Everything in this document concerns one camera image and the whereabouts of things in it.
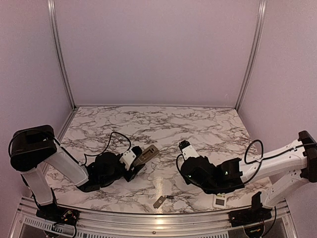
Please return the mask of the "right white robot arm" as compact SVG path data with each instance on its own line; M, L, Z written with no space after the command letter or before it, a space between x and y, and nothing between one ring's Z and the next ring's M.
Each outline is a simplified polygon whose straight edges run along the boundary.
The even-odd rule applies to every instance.
M234 158L214 165L187 140L179 143L179 149L184 159L182 165L176 166L179 173L187 184L206 194L228 194L253 181L282 174L266 191L252 197L253 205L245 212L250 222L256 222L264 215L264 209L272 209L291 192L317 180L317 142L306 130L299 132L298 139L290 144L250 161Z

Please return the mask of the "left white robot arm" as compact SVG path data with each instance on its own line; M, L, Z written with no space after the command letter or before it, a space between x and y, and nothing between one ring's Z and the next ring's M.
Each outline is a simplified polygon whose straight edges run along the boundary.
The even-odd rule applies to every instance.
M55 204L56 198L44 174L42 163L49 164L80 191L88 193L100 190L124 178L130 182L145 166L140 162L142 149L130 145L121 154L104 150L94 156L90 164L77 161L56 139L50 125L42 125L17 131L8 146L11 166L20 172L31 189L36 202L51 220L59 220L63 213Z

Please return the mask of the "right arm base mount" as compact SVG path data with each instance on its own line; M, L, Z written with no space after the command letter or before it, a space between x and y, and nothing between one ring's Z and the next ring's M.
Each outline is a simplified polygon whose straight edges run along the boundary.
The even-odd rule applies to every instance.
M234 210L228 213L232 227L245 226L253 223L263 222L272 217L272 208L264 208L261 202L259 191L252 196L251 207L246 209Z

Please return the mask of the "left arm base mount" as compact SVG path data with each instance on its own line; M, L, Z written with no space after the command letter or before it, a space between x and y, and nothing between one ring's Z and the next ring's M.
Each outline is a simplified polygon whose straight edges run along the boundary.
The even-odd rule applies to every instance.
M76 226L80 212L76 209L58 206L55 196L53 202L48 205L40 205L36 198L37 205L36 216L54 222L55 224L67 224Z

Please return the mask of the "grey battery compartment cover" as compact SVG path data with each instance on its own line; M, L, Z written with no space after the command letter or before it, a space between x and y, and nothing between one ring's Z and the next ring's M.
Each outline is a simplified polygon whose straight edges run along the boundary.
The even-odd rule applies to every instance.
M158 200L153 204L153 207L155 208L155 209L158 209L162 204L163 204L163 202L166 200L166 197L165 196L160 196L159 198L158 198Z

